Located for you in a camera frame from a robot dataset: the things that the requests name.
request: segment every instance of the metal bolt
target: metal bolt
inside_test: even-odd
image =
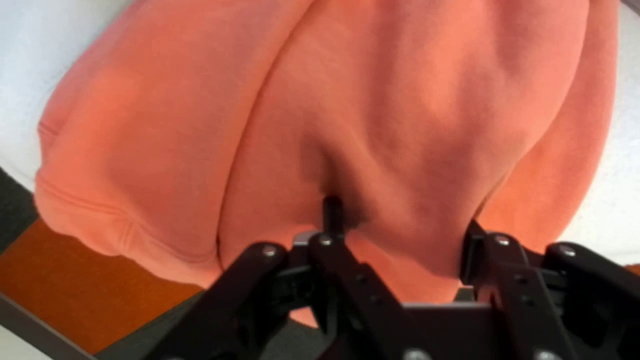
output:
[[[403,360],[432,360],[432,356],[429,356],[421,348],[409,348],[409,350],[404,350],[404,359]]]
[[[566,256],[576,256],[576,251],[573,246],[560,246],[560,253]]]
[[[263,249],[263,254],[269,256],[269,258],[276,256],[276,253],[278,253],[278,249],[271,246],[271,245]]]
[[[557,356],[557,355],[550,352],[550,350],[538,350],[538,352],[535,355],[535,360],[563,360],[563,359]]]
[[[513,243],[505,236],[497,236],[497,243],[502,245],[502,246],[511,246]]]
[[[323,245],[323,246],[330,246],[330,245],[332,245],[332,239],[323,236],[323,239],[320,239],[320,245]]]

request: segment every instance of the screw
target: screw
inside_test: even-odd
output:
[[[550,350],[538,350],[538,352],[535,355],[535,360],[563,360],[563,359],[557,356],[557,355],[550,352]]]
[[[323,245],[323,246],[330,246],[330,245],[332,245],[332,239],[320,236],[320,245]]]
[[[513,243],[505,236],[497,236],[497,243],[502,245],[502,246],[511,246]]]
[[[409,350],[404,350],[404,359],[403,360],[432,360],[432,356],[429,356],[421,348],[409,348]]]
[[[573,246],[560,246],[560,253],[573,258],[576,256],[576,251]]]
[[[276,256],[276,253],[278,253],[278,249],[272,246],[272,245],[269,245],[269,246],[263,249],[263,254],[269,256],[269,258]]]

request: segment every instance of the orange sweatshirt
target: orange sweatshirt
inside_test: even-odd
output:
[[[320,226],[403,303],[451,303],[476,217],[543,251],[607,139],[615,0],[139,0],[41,124],[42,218],[209,286]]]

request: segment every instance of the orange cloth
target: orange cloth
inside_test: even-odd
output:
[[[212,284],[339,195],[404,303],[451,303],[466,225],[544,249],[615,94],[615,0],[139,0],[42,118],[58,233]]]

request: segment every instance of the orange surface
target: orange surface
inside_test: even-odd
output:
[[[0,292],[88,352],[100,352],[199,292],[100,256],[41,221],[0,256]]]

